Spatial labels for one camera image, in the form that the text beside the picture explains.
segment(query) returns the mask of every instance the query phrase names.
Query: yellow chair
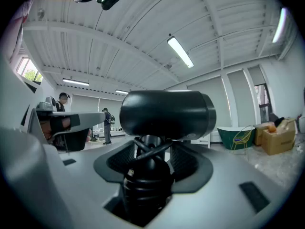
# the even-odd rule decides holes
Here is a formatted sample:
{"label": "yellow chair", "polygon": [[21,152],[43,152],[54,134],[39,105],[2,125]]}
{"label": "yellow chair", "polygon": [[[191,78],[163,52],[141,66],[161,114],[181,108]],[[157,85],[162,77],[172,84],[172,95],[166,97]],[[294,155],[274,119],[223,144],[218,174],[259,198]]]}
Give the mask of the yellow chair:
{"label": "yellow chair", "polygon": [[235,145],[234,150],[233,150],[233,154],[234,154],[236,146],[239,144],[243,144],[244,149],[245,149],[245,154],[247,155],[248,161],[249,161],[249,157],[248,157],[248,152],[247,152],[247,148],[248,148],[247,142],[250,139],[250,136],[252,133],[252,128],[253,128],[252,125],[248,125],[244,129],[242,129],[239,133],[237,133],[236,136],[233,138],[233,143],[232,143],[232,147],[231,147],[231,151],[232,151],[232,148]]}

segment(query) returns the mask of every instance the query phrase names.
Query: floor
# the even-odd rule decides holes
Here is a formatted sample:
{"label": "floor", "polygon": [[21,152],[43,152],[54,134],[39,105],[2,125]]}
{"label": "floor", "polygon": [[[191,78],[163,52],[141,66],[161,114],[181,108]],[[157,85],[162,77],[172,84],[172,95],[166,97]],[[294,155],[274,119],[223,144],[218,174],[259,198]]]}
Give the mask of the floor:
{"label": "floor", "polygon": [[[112,143],[118,143],[127,139],[129,140],[130,138],[124,136],[113,137]],[[304,140],[305,134],[298,134],[292,150],[272,156],[269,156],[260,146],[253,145],[248,148],[248,162],[275,183],[289,190],[294,186],[305,164]],[[211,144],[211,149],[220,152],[230,152],[222,144]],[[243,149],[236,150],[235,154],[247,160]]]}

